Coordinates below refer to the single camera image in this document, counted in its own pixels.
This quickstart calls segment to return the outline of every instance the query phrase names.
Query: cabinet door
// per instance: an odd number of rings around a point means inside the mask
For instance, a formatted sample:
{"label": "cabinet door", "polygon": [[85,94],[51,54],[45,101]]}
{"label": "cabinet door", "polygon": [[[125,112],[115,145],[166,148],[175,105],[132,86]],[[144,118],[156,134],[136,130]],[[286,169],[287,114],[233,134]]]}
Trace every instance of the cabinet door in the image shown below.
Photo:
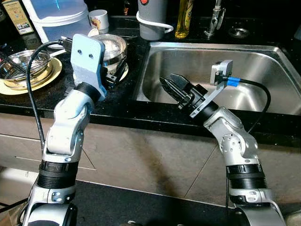
{"label": "cabinet door", "polygon": [[[41,119],[44,134],[53,124],[53,119]],[[0,113],[0,134],[39,139],[34,117]]]}
{"label": "cabinet door", "polygon": [[[40,161],[40,140],[0,134],[0,166],[37,172]],[[79,167],[94,170],[84,151]]]}

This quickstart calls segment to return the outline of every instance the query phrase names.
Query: glass bottle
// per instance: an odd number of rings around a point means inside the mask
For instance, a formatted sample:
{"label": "glass bottle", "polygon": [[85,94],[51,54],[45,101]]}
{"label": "glass bottle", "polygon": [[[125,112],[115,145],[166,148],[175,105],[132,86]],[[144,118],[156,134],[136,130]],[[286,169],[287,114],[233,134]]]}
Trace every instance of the glass bottle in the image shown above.
{"label": "glass bottle", "polygon": [[175,37],[179,39],[185,38],[189,33],[189,25],[191,19],[191,11],[194,0],[181,0],[178,16],[178,25],[175,31]]}

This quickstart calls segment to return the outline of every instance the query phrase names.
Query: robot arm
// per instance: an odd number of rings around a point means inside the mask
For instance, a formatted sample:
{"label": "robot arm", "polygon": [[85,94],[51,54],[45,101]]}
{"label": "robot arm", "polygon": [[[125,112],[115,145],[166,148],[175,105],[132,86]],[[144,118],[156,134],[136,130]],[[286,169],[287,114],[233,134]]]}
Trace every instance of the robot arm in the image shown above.
{"label": "robot arm", "polygon": [[230,199],[237,207],[231,225],[284,226],[280,209],[267,188],[256,140],[245,131],[237,116],[212,101],[227,86],[231,72],[231,60],[213,65],[211,83],[217,88],[210,95],[181,75],[171,74],[171,79],[160,78],[160,81],[164,90],[178,101],[179,108],[199,121],[218,141],[230,182]]}
{"label": "robot arm", "polygon": [[75,179],[84,130],[97,101],[104,100],[101,83],[102,42],[75,34],[71,64],[76,88],[54,110],[55,122],[49,129],[39,176],[34,183],[23,226],[69,226],[76,224]]}

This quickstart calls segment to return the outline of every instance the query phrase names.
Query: white cup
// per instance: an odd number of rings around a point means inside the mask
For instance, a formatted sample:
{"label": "white cup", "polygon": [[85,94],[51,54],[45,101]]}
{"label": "white cup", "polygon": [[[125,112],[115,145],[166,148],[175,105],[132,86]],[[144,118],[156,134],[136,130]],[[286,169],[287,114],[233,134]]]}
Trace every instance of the white cup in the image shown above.
{"label": "white cup", "polygon": [[89,12],[91,26],[97,28],[100,34],[106,34],[109,31],[108,12],[104,9],[93,10]]}

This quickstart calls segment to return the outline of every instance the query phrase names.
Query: white container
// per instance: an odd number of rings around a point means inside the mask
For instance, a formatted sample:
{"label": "white container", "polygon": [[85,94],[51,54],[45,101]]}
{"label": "white container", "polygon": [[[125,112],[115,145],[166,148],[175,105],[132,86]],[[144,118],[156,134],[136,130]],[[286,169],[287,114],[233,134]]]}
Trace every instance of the white container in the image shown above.
{"label": "white container", "polygon": [[87,35],[91,30],[83,0],[22,0],[42,43]]}

